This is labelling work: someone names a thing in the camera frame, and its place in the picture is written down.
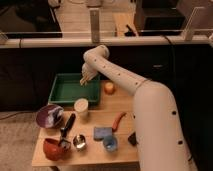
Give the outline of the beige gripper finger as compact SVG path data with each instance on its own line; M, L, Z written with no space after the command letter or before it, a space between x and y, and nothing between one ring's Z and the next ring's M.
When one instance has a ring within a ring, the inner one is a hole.
M83 78L80 80L80 85L83 84L83 81L84 81L84 80L87 80L87 79L83 77Z
M82 85L86 86L88 83L89 83L89 80L84 80Z

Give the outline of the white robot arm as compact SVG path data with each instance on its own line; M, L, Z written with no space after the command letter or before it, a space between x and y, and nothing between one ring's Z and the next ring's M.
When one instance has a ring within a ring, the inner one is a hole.
M171 90L108 60L109 50L99 45L83 59L84 85L98 72L133 96L134 127L141 171L190 171L187 144Z

